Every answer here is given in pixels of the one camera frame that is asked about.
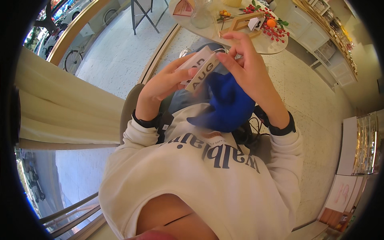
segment beige curtain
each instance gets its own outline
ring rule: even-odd
[[[20,138],[50,143],[118,144],[124,100],[22,48]]]

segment orange fruit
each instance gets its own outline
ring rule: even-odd
[[[270,28],[273,28],[274,26],[276,26],[276,22],[273,19],[268,19],[266,25]]]

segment jeans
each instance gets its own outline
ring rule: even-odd
[[[190,53],[198,52],[201,49],[203,49],[203,47],[205,46],[208,46],[212,51],[219,48],[224,48],[222,45],[218,43],[207,43]],[[219,63],[216,66],[216,68],[214,69],[214,72],[220,73],[222,75],[229,73],[229,71],[221,63]],[[185,89],[176,91],[175,94],[173,95],[168,111],[171,114],[173,114],[178,110],[189,107],[191,105],[195,105],[198,103],[208,103],[212,97],[212,91],[210,90],[206,82],[203,82],[202,84],[203,84],[201,86],[202,90],[197,94],[197,96],[192,96],[192,93]]]

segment pink card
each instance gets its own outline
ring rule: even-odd
[[[190,17],[193,7],[187,0],[181,0],[175,7],[173,15]]]

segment white card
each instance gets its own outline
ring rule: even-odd
[[[249,30],[251,31],[258,31],[262,27],[262,24],[264,22],[265,18],[251,18],[248,23]]]
[[[213,72],[215,67],[219,64],[219,60],[216,58],[216,53],[212,53],[211,56],[204,62],[197,74],[192,78],[190,83],[185,88],[187,91],[195,92],[197,88],[201,86],[206,77]]]
[[[181,69],[189,69],[189,68],[197,68],[200,69],[204,62],[212,55],[212,51],[208,46],[205,46],[203,49],[198,51],[193,57],[188,59],[185,63],[183,63],[180,67],[178,67],[176,71]],[[182,81],[181,84],[188,85],[192,79]]]

